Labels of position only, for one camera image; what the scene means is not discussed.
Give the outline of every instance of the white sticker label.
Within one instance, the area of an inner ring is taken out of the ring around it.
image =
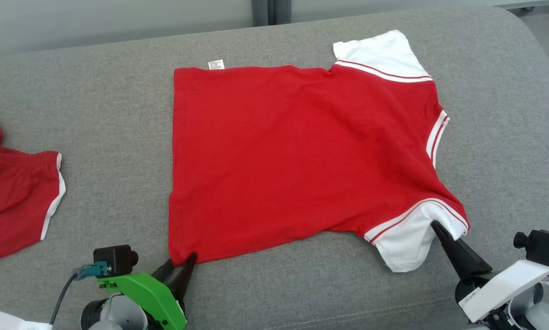
[[[469,295],[467,295],[464,299],[462,299],[458,305],[463,308],[464,305],[466,305],[467,302],[469,302],[472,298],[474,298],[474,296],[478,293],[478,291],[480,291],[480,288],[476,288],[474,289],[474,291],[470,292]]]
[[[209,62],[209,70],[222,70],[225,69],[226,66],[223,64],[223,60],[212,60]]]

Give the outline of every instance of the red shorts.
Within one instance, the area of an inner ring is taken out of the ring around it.
[[[433,220],[467,232],[440,182],[449,117],[398,31],[337,43],[329,69],[174,71],[169,251],[211,261],[350,231],[393,271],[425,259]]]
[[[66,192],[58,152],[26,154],[1,146],[0,258],[44,239]]]

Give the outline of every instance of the cable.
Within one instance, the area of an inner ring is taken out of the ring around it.
[[[60,293],[60,297],[58,297],[58,301],[56,302],[56,307],[54,307],[54,313],[52,313],[52,317],[50,318],[50,325],[54,324],[54,320],[56,320],[56,315],[58,314],[58,310],[60,309],[62,299],[64,298],[64,295],[68,290],[68,287],[71,285],[71,282],[73,282],[73,280],[75,280],[76,277],[77,277],[77,273],[73,274],[71,278],[68,279],[67,283],[64,285],[64,288]]]

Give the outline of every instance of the gray couch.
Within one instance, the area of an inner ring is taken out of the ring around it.
[[[130,244],[137,271],[166,260],[174,68],[330,67],[333,42],[391,29],[408,36],[452,117],[437,170],[466,206],[465,240],[496,269],[521,259],[515,232],[549,230],[549,60],[501,9],[390,12],[0,59],[5,145],[60,151],[67,182],[46,239],[0,259],[0,310],[48,322],[96,247]],[[436,242],[419,269],[394,274],[364,240],[324,232],[198,265],[188,329],[461,329],[456,282]],[[94,280],[73,283],[55,328],[78,329],[85,304],[104,297]]]

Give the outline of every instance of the striped trim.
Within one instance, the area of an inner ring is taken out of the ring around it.
[[[437,121],[435,121],[433,128],[431,129],[431,133],[429,133],[425,151],[427,152],[429,158],[433,161],[433,167],[435,167],[435,156],[438,152],[439,140],[442,139],[442,134],[444,133],[444,129],[446,128],[446,125],[448,125],[449,121],[450,117],[448,117],[446,112],[442,110]]]
[[[413,205],[410,209],[405,211],[403,214],[399,215],[398,217],[391,219],[389,221],[386,221],[385,223],[382,223],[366,232],[364,234],[364,238],[366,238],[370,243],[374,243],[376,240],[381,238],[382,234],[384,234],[387,230],[390,228],[393,228],[394,226],[398,225],[399,223],[402,223],[409,215],[411,215],[414,211],[417,211],[417,209],[421,208],[424,204],[431,203],[431,204],[437,204],[441,206],[445,211],[448,211],[448,213],[457,220],[457,222],[461,223],[466,231],[468,231],[469,225],[468,222],[462,217],[458,212],[456,212],[455,209],[447,205],[444,201],[439,200],[437,198],[427,198],[425,200],[417,202],[415,205]]]
[[[351,61],[347,61],[347,60],[337,60],[335,62],[335,64],[341,65],[341,66],[352,67],[354,69],[365,71],[365,72],[371,73],[375,76],[386,79],[388,81],[406,82],[406,83],[433,81],[433,78],[431,78],[431,76],[401,77],[401,76],[391,75],[390,73],[385,73],[385,72],[380,71],[379,69],[377,69],[375,67],[371,67],[369,65],[365,65],[365,64],[362,64],[362,63],[358,63],[358,62],[351,62]]]

